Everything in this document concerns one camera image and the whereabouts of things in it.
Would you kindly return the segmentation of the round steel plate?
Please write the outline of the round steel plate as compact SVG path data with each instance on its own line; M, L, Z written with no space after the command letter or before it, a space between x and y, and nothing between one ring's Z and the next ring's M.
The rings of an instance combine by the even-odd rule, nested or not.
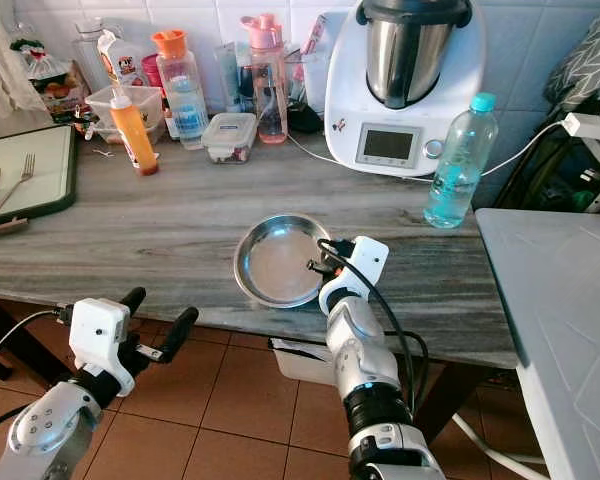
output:
M233 278L246 296L260 305L291 308L313 301L323 287L324 271L309 262L323 262L319 239L331 239L317 220L282 212L260 220L237 244Z

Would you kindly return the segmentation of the grey top wooden table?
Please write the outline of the grey top wooden table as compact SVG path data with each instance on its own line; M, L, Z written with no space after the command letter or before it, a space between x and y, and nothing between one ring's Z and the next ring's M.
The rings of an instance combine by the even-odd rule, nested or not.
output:
M144 287L146 317L169 321L194 306L203 326L322 340L326 316L317 306L265 307L233 278L233 256L249 229L296 212L332 237L368 236L390 247L379 292L443 365L441 392L423 404L425 435L440 433L492 371L518 365L477 221L456 229L425 223L423 180L355 172L291 143L255 147L242 165L209 163L203 151L162 143L155 175L98 150L80 146L75 204L0 238L3 300L66 305Z

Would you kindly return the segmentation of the white plastic storage tub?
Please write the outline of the white plastic storage tub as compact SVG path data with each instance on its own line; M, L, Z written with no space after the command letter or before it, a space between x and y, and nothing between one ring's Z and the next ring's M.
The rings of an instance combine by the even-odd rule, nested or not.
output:
M287 378L315 384L336 384L335 358L322 344L269 339L269 349L276 358L278 370Z

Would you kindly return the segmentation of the brown wooden stick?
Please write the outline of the brown wooden stick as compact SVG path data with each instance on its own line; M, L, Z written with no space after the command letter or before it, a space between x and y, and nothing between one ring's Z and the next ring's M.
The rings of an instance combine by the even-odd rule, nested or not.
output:
M9 236L9 234L20 233L22 230L29 229L30 223L27 218L17 218L12 216L6 220L0 220L0 237Z

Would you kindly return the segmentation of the green rimmed white tray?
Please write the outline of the green rimmed white tray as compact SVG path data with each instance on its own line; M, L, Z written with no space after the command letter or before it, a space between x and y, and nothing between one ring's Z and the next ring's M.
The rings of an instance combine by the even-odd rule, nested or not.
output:
M21 177L27 154L36 155L34 177L9 197L0 210L2 221L40 218L66 210L76 200L77 147L70 125L0 137L0 198Z

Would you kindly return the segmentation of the orange sauce squeeze bottle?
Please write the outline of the orange sauce squeeze bottle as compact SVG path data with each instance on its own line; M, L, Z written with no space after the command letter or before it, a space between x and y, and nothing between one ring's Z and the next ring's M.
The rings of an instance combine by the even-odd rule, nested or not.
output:
M112 88L111 118L120 132L128 157L141 177L159 172L158 156L153 150L144 124L143 114L120 86Z

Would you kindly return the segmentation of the white kitchen cooking appliance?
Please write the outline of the white kitchen cooking appliance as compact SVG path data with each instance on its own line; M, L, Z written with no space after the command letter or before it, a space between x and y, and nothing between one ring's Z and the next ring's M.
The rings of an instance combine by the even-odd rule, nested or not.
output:
M486 26L473 0L359 0L329 61L333 159L391 177L433 174L448 125L480 90L484 61Z

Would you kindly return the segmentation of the clear water bottle blue cap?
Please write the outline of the clear water bottle blue cap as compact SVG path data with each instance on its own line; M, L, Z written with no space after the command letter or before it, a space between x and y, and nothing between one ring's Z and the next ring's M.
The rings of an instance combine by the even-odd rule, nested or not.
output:
M456 115L448 127L423 210L423 218L433 227L459 227L472 206L498 134L496 102L493 93L477 93L469 109Z

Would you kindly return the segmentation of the clear open plastic container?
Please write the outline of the clear open plastic container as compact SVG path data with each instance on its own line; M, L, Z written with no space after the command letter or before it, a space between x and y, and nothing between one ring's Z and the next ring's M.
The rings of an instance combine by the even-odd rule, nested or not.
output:
M91 93L86 102L91 108L91 113L98 116L94 132L102 136L107 143L121 145L122 136L114 125L111 115L113 92L112 87L105 87L103 90ZM166 115L164 115L163 95L160 87L134 86L132 84L132 86L123 87L123 92L143 116L146 136L150 142L155 143L167 136Z

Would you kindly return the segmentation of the clear bottle orange cap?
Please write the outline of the clear bottle orange cap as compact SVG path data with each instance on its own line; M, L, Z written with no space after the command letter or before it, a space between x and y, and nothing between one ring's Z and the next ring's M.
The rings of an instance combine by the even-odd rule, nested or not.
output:
M175 137L186 150L199 150L204 147L209 116L195 55L182 29L155 32L152 41L158 54L160 82L175 120Z

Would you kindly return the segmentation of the fruit print snack bag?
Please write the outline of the fruit print snack bag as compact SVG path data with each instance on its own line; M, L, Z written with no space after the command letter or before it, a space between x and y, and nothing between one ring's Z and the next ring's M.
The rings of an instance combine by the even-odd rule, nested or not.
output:
M72 61L50 55L45 46L30 38L17 38L9 45L24 60L24 72L54 123L76 122L85 104L88 87Z

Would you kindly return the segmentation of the black bag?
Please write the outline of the black bag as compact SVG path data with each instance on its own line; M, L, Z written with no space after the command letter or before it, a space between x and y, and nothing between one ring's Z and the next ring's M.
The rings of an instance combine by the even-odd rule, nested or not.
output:
M582 212L600 191L600 163L583 140L555 127L525 154L492 206Z

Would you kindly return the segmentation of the white plastic folding table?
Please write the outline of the white plastic folding table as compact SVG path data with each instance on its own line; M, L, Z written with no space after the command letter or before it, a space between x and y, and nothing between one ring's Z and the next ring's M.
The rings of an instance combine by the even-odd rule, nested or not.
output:
M600 214L475 214L553 480L600 480Z

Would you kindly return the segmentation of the white printed pouch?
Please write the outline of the white printed pouch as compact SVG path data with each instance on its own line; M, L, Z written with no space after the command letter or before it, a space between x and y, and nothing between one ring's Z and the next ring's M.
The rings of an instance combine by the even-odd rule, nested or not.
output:
M96 51L105 65L105 72L116 86L149 86L143 70L145 54L139 46L127 42L113 29L103 29L96 40Z

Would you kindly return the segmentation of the grey patterned cloth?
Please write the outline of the grey patterned cloth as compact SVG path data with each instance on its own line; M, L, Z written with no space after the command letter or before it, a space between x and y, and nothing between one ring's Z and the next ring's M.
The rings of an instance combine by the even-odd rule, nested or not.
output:
M600 17L593 20L587 36L552 70L543 96L550 115L571 113L600 90Z

